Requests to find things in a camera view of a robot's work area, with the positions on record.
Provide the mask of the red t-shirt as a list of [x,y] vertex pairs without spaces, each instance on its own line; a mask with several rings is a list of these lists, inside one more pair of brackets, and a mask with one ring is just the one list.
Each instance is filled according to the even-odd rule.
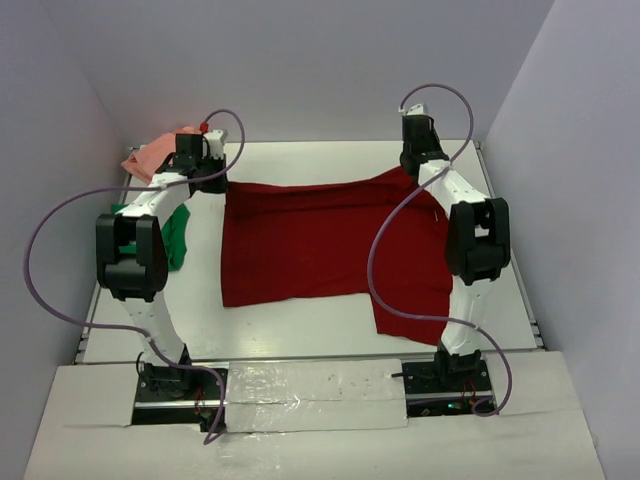
[[361,294],[373,286],[388,305],[424,317],[399,317],[374,303],[378,333],[437,345],[452,291],[448,220],[427,192],[393,214],[415,188],[399,167],[341,184],[232,183],[221,247],[224,306]]

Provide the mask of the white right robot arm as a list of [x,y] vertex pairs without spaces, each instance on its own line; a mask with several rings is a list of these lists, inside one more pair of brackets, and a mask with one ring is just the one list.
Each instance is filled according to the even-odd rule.
[[455,391],[467,382],[461,358],[481,347],[487,296],[511,261],[509,206],[473,187],[452,167],[442,149],[433,117],[417,104],[402,114],[400,164],[438,202],[448,220],[445,262],[453,276],[452,299],[439,348],[449,356],[434,368],[436,383]]

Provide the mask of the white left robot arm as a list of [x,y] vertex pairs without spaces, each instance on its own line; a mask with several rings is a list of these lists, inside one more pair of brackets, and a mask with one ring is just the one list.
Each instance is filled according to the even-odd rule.
[[133,328],[142,332],[145,361],[169,365],[159,384],[177,399],[194,390],[196,375],[184,366],[189,363],[188,350],[164,299],[169,265],[162,227],[196,191],[226,191],[227,178],[218,174],[227,166],[226,137],[224,130],[177,134],[174,151],[148,187],[123,209],[96,221],[98,282],[121,302]]

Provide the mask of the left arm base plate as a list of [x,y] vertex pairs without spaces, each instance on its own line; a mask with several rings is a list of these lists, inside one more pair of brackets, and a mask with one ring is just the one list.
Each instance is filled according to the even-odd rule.
[[220,399],[220,384],[211,373],[182,370],[145,363],[139,371],[135,394],[137,403],[151,404],[177,401]]

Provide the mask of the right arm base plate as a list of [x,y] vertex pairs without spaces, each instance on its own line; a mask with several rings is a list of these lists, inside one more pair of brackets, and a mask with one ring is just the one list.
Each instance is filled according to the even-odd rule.
[[484,415],[495,409],[488,368],[479,352],[462,360],[438,351],[429,361],[402,361],[393,377],[403,381],[409,418]]

